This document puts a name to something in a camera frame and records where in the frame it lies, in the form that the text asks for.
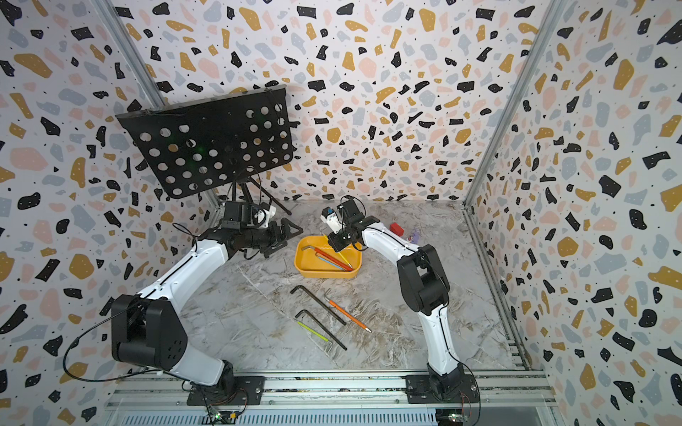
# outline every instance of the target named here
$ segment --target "black metal plate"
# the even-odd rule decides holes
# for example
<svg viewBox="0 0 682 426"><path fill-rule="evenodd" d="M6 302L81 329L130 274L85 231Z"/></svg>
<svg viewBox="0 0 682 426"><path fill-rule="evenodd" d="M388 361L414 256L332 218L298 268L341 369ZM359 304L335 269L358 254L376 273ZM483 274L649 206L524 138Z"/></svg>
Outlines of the black metal plate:
<svg viewBox="0 0 682 426"><path fill-rule="evenodd" d="M263 396L263 385L265 385L264 376L235 376L235 389L243 389L248 394L248 405L259 406L261 404L261 397ZM206 402L208 404L215 404L217 402L224 401L229 395L216 395L211 393L206 393ZM225 404L220 404L216 407L239 407L240 409L244 407L247 400L244 399L244 392L239 391L232 401ZM205 406L204 398L201 392L192 388L192 391L187 396L187 405L189 406Z"/></svg>
<svg viewBox="0 0 682 426"><path fill-rule="evenodd" d="M475 391L471 390L473 384L475 384L473 376L464 374L458 390L466 396L464 398L466 403L471 402L472 404L478 404L481 395L478 389ZM405 376L405 389L407 393L407 402L409 404L443 404L443 401L436 398L431 392L428 374ZM447 404L459 404L460 402L461 399L455 397L453 401L447 401Z"/></svg>
<svg viewBox="0 0 682 426"><path fill-rule="evenodd" d="M171 198L293 158L286 85L117 115Z"/></svg>

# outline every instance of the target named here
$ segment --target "patterned wall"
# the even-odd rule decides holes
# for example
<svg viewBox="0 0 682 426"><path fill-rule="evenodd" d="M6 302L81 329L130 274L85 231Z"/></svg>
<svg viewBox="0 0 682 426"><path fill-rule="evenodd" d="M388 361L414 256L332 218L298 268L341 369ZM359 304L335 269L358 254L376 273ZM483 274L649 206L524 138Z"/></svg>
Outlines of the patterned wall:
<svg viewBox="0 0 682 426"><path fill-rule="evenodd" d="M570 425L682 424L680 5L569 2L473 205Z"/></svg>
<svg viewBox="0 0 682 426"><path fill-rule="evenodd" d="M171 222L197 231L210 212L169 200L113 118L149 102L90 3L0 10L0 423L93 424L114 386L64 375L66 347L188 249ZM109 339L84 337L70 370L126 372Z"/></svg>
<svg viewBox="0 0 682 426"><path fill-rule="evenodd" d="M547 3L115 1L169 102L288 85L275 195L380 200L466 194Z"/></svg>

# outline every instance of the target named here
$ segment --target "yellow tray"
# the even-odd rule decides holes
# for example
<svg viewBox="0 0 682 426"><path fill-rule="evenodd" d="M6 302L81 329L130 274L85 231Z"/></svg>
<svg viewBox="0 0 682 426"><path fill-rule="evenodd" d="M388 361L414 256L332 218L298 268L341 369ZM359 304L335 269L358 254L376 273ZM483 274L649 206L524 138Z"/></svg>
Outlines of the yellow tray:
<svg viewBox="0 0 682 426"><path fill-rule="evenodd" d="M360 267L362 266L362 252L357 251L351 246L341 250L341 253L348 259L353 270L342 271L341 269L326 263L324 260L320 260L315 256L315 250L301 250L301 248L307 245L317 247L323 252L345 263L341 255L331 248L326 235L310 235L304 237L296 247L294 265L301 275L306 278L353 278L360 271Z"/></svg>

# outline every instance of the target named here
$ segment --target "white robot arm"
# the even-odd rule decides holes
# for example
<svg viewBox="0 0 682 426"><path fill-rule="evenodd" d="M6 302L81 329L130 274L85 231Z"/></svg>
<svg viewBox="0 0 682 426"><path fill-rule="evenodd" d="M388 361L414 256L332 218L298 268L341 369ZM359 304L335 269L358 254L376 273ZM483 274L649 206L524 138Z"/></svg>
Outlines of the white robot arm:
<svg viewBox="0 0 682 426"><path fill-rule="evenodd" d="M426 338L431 390L441 400L450 399L458 392L464 368L452 344L447 321L450 285L436 250L405 241L377 218L360 213L354 197L346 197L338 213L329 207L322 211L320 218L332 230L329 244L339 252L362 243L396 264L402 297L417 312Z"/></svg>
<svg viewBox="0 0 682 426"><path fill-rule="evenodd" d="M417 312L424 330L431 389L439 399L448 399L464 370L453 349L447 321L449 284L435 249L401 239L377 218L359 213L352 200L338 209L343 220L338 220L330 208L323 211L323 221L336 230L329 234L330 245L340 251L349 244L361 243L395 263L402 296ZM209 229L198 238L196 248L161 278L136 295L116 299L112 305L113 358L169 371L199 386L208 400L220 401L233 395L232 365L194 348L178 314L199 286L241 247L260 248L266 254L275 247L273 238L281 245L282 238L285 243L302 232L299 228L290 233L290 222L286 221L285 227L285 221L277 232L273 226L262 228L260 223L236 234L226 228Z"/></svg>

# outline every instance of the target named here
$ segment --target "table surface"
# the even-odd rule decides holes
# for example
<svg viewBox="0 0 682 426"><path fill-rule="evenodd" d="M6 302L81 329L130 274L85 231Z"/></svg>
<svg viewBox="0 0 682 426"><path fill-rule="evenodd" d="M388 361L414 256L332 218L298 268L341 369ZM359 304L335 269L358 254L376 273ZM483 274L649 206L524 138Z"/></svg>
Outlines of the table surface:
<svg viewBox="0 0 682 426"><path fill-rule="evenodd" d="M396 266L378 252L363 253L353 279L304 278L294 267L296 244L311 234L326 234L323 207L337 201L287 202L288 218L304 229L288 247L264 259L235 256L217 269L181 313L190 342L199 350L248 369L424 369L426 341L419 318L402 300ZM365 202L367 214L386 226L397 222L407 238L431 244L450 282L447 308L457 356L472 369L514 368L503 325L476 254L459 202ZM278 211L276 219L285 217ZM367 333L348 321L342 326L305 292L329 297L367 324ZM312 312L348 347L324 342L301 328L294 316ZM303 323L321 328L303 315Z"/></svg>

